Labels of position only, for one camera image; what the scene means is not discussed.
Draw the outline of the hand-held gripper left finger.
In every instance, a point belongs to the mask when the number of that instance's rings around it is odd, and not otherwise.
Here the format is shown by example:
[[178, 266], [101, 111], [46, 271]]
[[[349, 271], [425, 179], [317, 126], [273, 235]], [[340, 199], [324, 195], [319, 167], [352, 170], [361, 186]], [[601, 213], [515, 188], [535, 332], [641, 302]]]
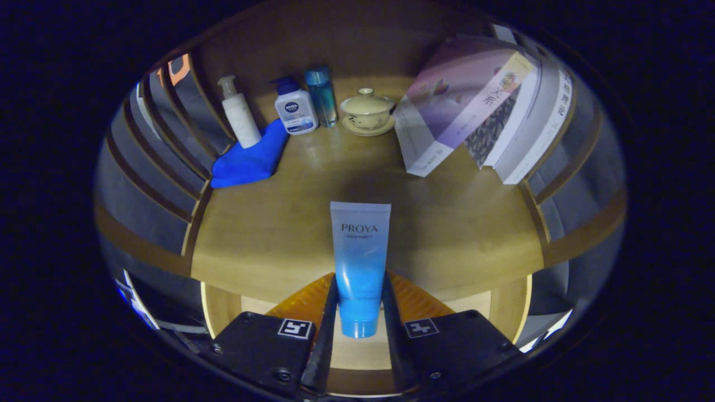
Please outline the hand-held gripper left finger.
[[293, 400], [325, 394], [338, 291], [320, 277], [265, 314], [245, 311], [212, 341], [204, 358], [221, 372]]

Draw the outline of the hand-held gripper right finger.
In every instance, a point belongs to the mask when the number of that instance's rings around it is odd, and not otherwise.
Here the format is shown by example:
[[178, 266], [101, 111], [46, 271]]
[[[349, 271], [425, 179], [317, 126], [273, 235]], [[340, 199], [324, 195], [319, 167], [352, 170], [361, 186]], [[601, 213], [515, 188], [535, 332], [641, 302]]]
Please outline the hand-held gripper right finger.
[[406, 399], [451, 399], [522, 356], [477, 310], [455, 312], [395, 273], [385, 275], [382, 303], [393, 378]]

